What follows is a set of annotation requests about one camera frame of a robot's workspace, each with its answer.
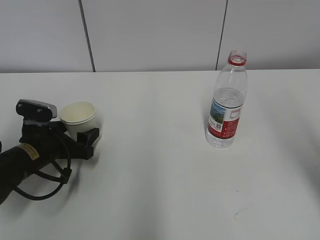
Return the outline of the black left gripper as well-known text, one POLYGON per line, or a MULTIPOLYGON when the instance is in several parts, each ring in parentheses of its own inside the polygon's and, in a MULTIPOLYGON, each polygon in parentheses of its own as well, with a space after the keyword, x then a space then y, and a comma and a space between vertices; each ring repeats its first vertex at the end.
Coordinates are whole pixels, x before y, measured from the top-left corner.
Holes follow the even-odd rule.
POLYGON ((77 133, 77 141, 66 135, 66 127, 61 121, 35 122, 24 121, 19 148, 24 150, 33 161, 44 164, 56 159, 89 160, 94 155, 93 144, 100 135, 95 127, 86 132, 77 133))

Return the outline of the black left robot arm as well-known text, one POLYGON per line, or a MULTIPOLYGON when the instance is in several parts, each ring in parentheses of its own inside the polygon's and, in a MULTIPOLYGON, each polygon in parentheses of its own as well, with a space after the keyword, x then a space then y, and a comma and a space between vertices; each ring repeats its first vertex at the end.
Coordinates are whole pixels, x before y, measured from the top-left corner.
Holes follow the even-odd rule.
POLYGON ((42 201, 57 194, 67 184, 72 174, 73 159, 89 160, 94 156, 93 144, 100 135, 94 127, 77 133, 78 140, 66 135, 61 121, 43 124, 23 124, 22 137, 17 146, 0 154, 0 201, 4 202, 15 191, 32 201, 42 201), (58 183, 51 193, 43 196, 30 195, 19 188, 28 177, 58 183))

